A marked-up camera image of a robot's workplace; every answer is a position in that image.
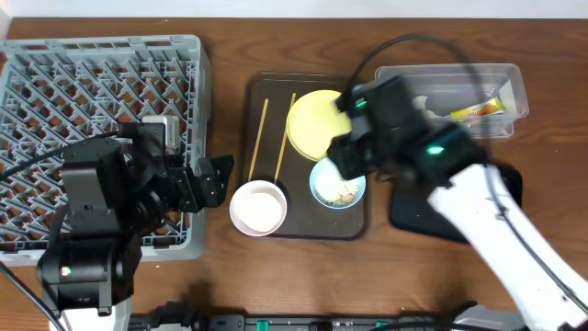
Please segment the snack wrapper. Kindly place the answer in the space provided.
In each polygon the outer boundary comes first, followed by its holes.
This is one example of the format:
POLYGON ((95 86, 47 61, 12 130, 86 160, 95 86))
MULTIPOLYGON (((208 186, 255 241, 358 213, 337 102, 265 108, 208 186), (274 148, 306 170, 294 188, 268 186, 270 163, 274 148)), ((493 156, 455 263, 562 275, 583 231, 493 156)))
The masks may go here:
POLYGON ((467 117, 481 117, 493 114, 501 114, 505 111, 505 105, 498 97, 493 97, 480 104, 455 110, 449 113, 450 118, 462 119, 467 117))

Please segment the white napkin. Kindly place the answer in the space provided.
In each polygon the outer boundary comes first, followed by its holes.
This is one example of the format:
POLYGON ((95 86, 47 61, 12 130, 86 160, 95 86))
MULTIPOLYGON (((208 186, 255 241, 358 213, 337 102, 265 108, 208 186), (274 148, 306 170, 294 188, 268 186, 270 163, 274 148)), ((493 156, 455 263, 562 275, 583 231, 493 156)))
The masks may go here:
POLYGON ((413 98, 413 106, 420 110, 427 118, 440 118, 440 115, 437 115, 432 110, 426 107, 427 96, 417 96, 413 98))

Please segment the food scraps rice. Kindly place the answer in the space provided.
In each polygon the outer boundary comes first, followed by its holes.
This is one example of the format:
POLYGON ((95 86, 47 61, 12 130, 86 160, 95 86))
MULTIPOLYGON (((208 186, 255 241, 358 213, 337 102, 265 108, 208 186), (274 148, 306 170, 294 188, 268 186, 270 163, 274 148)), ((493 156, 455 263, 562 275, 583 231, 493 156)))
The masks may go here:
POLYGON ((335 165, 326 160, 318 172, 315 189, 327 205, 343 207, 353 202, 359 184, 356 179, 343 179, 335 165))

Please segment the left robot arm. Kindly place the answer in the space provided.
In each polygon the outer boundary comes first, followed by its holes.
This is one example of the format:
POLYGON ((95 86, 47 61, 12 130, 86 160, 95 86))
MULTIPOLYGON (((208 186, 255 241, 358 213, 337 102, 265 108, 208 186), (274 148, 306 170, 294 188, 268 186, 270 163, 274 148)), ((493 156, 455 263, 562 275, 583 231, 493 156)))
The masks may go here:
POLYGON ((199 158, 199 174, 159 138, 92 139, 64 152, 68 202, 37 264, 42 300, 58 330, 125 330, 141 238, 167 213, 197 213, 226 199, 232 155, 199 158))

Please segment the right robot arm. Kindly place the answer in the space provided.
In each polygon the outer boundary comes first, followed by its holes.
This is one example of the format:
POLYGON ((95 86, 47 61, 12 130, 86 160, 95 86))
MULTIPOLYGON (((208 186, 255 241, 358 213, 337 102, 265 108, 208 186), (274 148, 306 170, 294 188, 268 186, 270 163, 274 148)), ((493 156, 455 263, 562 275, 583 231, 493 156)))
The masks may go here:
POLYGON ((348 87, 335 105, 352 121, 327 150, 343 178, 376 172, 430 187, 427 203, 481 256, 529 329, 586 329, 587 281, 530 222, 467 130, 431 124, 400 77, 348 87))

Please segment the light blue bowl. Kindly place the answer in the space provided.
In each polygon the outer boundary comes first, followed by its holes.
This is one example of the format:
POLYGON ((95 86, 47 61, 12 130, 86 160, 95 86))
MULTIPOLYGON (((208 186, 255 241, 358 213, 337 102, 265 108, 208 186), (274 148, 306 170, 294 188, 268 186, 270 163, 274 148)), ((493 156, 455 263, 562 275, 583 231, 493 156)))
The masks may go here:
POLYGON ((366 177, 343 179, 329 158, 319 161, 310 174, 312 196, 331 209, 341 210, 355 205, 362 199, 366 187, 366 177))

